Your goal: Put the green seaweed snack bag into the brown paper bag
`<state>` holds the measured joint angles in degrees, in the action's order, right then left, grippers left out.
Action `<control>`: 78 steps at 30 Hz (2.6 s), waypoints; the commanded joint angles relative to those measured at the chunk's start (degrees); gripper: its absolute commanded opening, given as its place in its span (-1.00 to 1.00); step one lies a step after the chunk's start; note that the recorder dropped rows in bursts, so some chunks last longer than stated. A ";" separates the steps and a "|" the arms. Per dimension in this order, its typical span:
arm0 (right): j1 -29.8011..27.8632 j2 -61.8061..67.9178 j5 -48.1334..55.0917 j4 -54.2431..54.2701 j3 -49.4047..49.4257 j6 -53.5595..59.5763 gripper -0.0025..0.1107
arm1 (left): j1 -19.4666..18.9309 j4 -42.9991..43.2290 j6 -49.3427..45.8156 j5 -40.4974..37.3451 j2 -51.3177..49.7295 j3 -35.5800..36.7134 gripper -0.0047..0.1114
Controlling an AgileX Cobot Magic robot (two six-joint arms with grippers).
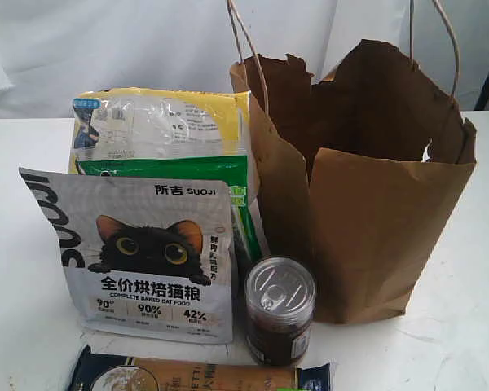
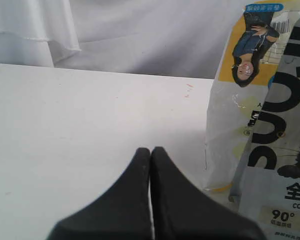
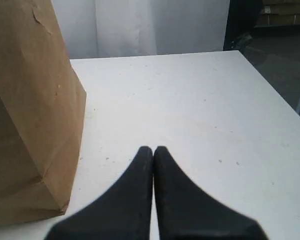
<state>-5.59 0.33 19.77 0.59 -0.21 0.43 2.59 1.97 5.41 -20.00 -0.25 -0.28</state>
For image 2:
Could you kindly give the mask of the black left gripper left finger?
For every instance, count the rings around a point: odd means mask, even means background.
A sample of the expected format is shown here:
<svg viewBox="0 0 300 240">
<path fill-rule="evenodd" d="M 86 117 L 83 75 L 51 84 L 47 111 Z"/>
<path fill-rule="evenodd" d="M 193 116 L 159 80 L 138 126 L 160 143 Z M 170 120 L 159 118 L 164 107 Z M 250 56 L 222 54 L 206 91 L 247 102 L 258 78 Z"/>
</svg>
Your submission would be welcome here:
<svg viewBox="0 0 300 240">
<path fill-rule="evenodd" d="M 116 182 L 91 204 L 60 220 L 48 238 L 151 240 L 150 158 L 147 148 L 138 148 Z"/>
</svg>

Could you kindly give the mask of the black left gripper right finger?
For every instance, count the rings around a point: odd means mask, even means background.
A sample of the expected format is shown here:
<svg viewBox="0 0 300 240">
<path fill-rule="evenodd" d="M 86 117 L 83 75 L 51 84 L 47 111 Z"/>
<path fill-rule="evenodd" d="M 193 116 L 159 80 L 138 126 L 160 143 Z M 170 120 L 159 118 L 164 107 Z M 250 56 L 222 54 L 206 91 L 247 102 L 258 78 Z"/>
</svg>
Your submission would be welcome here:
<svg viewBox="0 0 300 240">
<path fill-rule="evenodd" d="M 150 195 L 157 240 L 261 240 L 258 225 L 195 187 L 163 147 L 150 159 Z"/>
</svg>

